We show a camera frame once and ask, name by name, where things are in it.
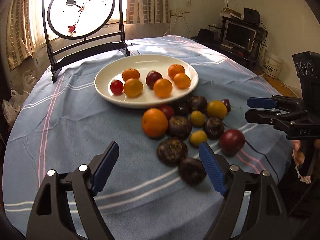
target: orange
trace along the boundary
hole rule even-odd
[[[146,135],[151,138],[158,138],[166,132],[168,119],[161,110],[150,108],[144,113],[141,125]]]
[[[135,78],[128,79],[123,86],[123,91],[129,98],[138,96],[142,90],[143,84]]]
[[[130,78],[139,79],[140,78],[139,71],[134,68],[128,68],[122,72],[122,79],[124,82],[126,82]]]
[[[178,73],[186,73],[183,66],[179,64],[173,64],[168,68],[168,76],[173,80],[174,76]]]
[[[172,91],[172,83],[168,79],[160,78],[153,85],[153,91],[159,98],[168,98]]]
[[[173,82],[179,89],[186,89],[191,85],[191,79],[185,73],[176,74]]]
[[[207,105],[207,116],[223,119],[228,114],[228,110],[221,101],[211,101]]]

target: white plate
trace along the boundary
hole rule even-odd
[[[173,84],[173,81],[169,78],[167,73],[169,66],[172,64],[180,64],[185,68],[186,75],[191,79],[191,85],[189,88],[179,90]],[[128,68],[135,68],[140,72],[140,81],[143,84],[143,91],[137,98],[128,98],[124,93],[120,96],[114,96],[110,90],[110,83],[114,79],[118,79],[124,84],[122,72]],[[163,78],[171,81],[173,89],[169,98],[158,98],[153,90],[149,89],[146,85],[146,77],[151,70],[158,71]],[[94,86],[96,91],[104,99],[113,104],[127,108],[150,108],[169,103],[186,96],[196,88],[198,81],[199,77],[196,70],[188,63],[174,57],[150,54],[125,57],[110,63],[99,71],[94,79]]]

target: screw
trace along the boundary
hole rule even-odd
[[[270,176],[270,172],[269,171],[263,171],[262,175],[265,177],[269,177]]]
[[[231,165],[230,170],[232,171],[239,171],[239,167],[237,165]]]
[[[88,168],[88,165],[82,164],[79,166],[79,171],[86,171]]]
[[[55,171],[54,170],[49,170],[48,172],[47,172],[47,175],[48,176],[53,176],[55,174]]]

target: monitor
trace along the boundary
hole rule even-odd
[[[256,31],[235,23],[228,23],[225,41],[230,42],[240,48],[252,50],[253,42],[249,44],[249,40],[254,40]]]

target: bucket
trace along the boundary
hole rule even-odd
[[[273,78],[278,78],[282,70],[283,63],[284,63],[283,59],[280,59],[274,54],[267,53],[264,59],[262,70],[268,76]]]

